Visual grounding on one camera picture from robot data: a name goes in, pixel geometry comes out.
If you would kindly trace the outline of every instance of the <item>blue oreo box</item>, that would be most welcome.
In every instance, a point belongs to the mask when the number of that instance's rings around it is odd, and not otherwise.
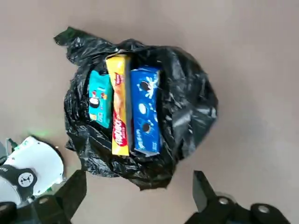
[[[147,66],[131,71],[135,150],[146,156],[161,149],[156,111],[159,74],[159,69]]]

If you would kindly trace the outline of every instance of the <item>garbage bag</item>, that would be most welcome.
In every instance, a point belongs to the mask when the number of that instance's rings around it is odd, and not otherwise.
[[[166,188],[177,163],[192,154],[217,117],[217,97],[197,61],[178,47],[148,46],[134,39],[114,44],[74,28],[54,37],[67,47],[67,58],[78,66],[64,99],[66,148],[76,151],[82,169],[104,177],[123,177],[141,190]],[[111,153],[112,129],[88,114],[88,83],[92,70],[107,73],[105,58],[131,53],[139,65],[162,68],[157,115],[163,146],[160,155],[145,157]]]

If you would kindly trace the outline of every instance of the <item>teal snack box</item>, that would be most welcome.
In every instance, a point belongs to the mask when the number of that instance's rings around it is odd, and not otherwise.
[[[112,85],[108,74],[93,70],[89,78],[89,117],[108,128],[112,118]]]

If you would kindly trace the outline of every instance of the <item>floor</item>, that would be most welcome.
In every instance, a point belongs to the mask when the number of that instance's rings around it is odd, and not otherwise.
[[[35,134],[63,148],[63,100],[76,71],[52,37],[68,25],[113,42],[180,46],[209,73],[219,120],[168,189],[88,175],[74,224],[182,224],[196,210],[192,172],[243,206],[266,202],[299,222],[299,2],[29,0],[0,3],[0,141]]]

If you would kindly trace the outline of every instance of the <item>white robot part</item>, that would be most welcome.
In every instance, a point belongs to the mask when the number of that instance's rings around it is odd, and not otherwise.
[[[22,144],[9,155],[4,165],[10,165],[17,169],[30,168],[33,170],[37,176],[37,182],[33,187],[34,196],[41,195],[53,184],[63,181],[64,165],[61,157],[51,146],[38,141],[32,136],[27,137]],[[30,174],[26,175],[26,173],[24,173],[23,175],[23,179],[26,178],[28,182],[22,184],[29,184]],[[5,191],[7,191],[7,193],[2,191],[1,187],[0,202],[4,201],[4,198],[8,201],[7,196],[4,195],[8,194],[8,192],[10,192],[9,194],[11,195],[11,200],[9,201],[14,201],[15,203],[19,202],[17,197],[12,193],[14,186],[9,187],[4,181],[7,182],[4,178],[2,178],[2,180],[0,179],[0,186],[6,186]]]

